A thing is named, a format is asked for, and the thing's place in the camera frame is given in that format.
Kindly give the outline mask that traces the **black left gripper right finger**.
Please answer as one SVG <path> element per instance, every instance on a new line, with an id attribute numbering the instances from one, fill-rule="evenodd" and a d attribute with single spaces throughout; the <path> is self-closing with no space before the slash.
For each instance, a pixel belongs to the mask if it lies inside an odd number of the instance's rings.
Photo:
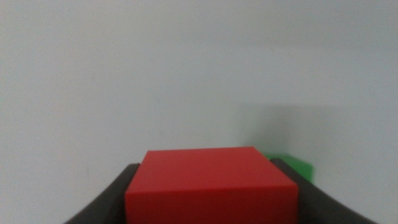
<path id="1" fill-rule="evenodd" d="M 271 159 L 271 162 L 298 185 L 300 224 L 376 224 L 324 193 L 282 159 Z"/>

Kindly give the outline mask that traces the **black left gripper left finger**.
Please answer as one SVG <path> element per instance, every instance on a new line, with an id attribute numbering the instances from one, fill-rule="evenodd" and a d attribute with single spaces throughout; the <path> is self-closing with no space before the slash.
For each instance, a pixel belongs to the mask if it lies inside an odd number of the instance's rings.
<path id="1" fill-rule="evenodd" d="M 66 224 L 126 224 L 124 194 L 139 164 L 129 164 L 92 202 Z"/>

